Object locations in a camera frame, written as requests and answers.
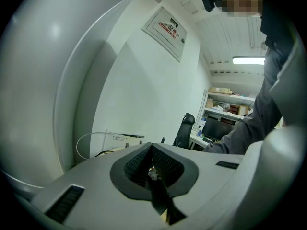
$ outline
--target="fluorescent light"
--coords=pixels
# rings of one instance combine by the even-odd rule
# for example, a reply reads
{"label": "fluorescent light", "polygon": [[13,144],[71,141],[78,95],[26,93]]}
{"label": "fluorescent light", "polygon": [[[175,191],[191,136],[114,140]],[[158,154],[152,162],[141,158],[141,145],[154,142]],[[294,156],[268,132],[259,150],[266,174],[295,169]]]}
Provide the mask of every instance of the fluorescent light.
{"label": "fluorescent light", "polygon": [[235,65],[240,64],[252,64],[252,65],[264,65],[264,57],[233,57]]}

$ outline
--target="black vent grille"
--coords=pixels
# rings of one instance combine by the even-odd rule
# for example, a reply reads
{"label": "black vent grille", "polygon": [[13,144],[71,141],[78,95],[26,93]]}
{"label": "black vent grille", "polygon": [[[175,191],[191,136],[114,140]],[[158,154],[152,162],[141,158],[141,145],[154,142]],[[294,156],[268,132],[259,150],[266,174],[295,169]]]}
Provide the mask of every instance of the black vent grille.
{"label": "black vent grille", "polygon": [[218,163],[216,163],[216,165],[234,170],[236,170],[239,167],[238,163],[229,163],[224,161],[219,161]]}
{"label": "black vent grille", "polygon": [[63,223],[83,192],[84,188],[71,186],[46,212],[46,215],[59,223]]}
{"label": "black vent grille", "polygon": [[166,187],[174,184],[184,172],[182,163],[155,147],[153,147],[153,165]]}
{"label": "black vent grille", "polygon": [[142,151],[125,164],[126,176],[139,186],[145,187],[149,167],[152,163],[150,147]]}

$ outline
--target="white cable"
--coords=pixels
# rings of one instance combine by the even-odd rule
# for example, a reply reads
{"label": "white cable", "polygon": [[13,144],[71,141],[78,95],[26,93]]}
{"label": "white cable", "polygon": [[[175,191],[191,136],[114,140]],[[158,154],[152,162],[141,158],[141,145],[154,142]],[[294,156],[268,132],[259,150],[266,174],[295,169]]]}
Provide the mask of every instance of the white cable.
{"label": "white cable", "polygon": [[77,145],[76,145],[76,150],[77,150],[77,153],[79,154],[79,156],[81,157],[81,158],[83,158],[83,159],[90,159],[90,158],[85,158],[85,157],[83,157],[80,153],[79,153],[79,151],[78,151],[78,143],[79,143],[79,141],[83,138],[83,137],[85,137],[85,136],[88,136],[88,135],[92,135],[92,134],[113,134],[113,133],[108,133],[107,132],[107,130],[106,130],[106,132],[93,132],[93,133],[88,133],[88,134],[85,134],[85,135],[83,135],[83,136],[81,136],[81,138],[77,141]]}

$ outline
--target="white ceiling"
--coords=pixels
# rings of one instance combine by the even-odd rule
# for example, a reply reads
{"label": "white ceiling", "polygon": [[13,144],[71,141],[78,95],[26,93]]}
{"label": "white ceiling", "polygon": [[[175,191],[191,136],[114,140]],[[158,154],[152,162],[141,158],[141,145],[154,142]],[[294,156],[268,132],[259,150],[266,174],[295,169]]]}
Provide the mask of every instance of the white ceiling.
{"label": "white ceiling", "polygon": [[264,56],[266,48],[261,44],[266,36],[260,32],[261,19],[259,17],[230,17],[215,8],[207,12],[201,0],[177,0],[188,11],[198,27],[201,40],[201,54],[207,62],[213,76],[213,84],[222,80],[255,76],[259,91],[263,80],[262,65],[233,65],[233,56]]}

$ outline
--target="computer monitor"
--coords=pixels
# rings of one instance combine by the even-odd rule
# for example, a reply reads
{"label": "computer monitor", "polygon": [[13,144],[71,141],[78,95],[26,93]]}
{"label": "computer monitor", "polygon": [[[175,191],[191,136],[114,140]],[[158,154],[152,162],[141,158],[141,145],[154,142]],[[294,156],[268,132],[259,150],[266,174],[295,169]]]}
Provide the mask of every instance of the computer monitor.
{"label": "computer monitor", "polygon": [[233,125],[226,124],[212,118],[207,118],[202,133],[210,138],[221,140],[223,136],[228,135],[234,129],[235,126]]}

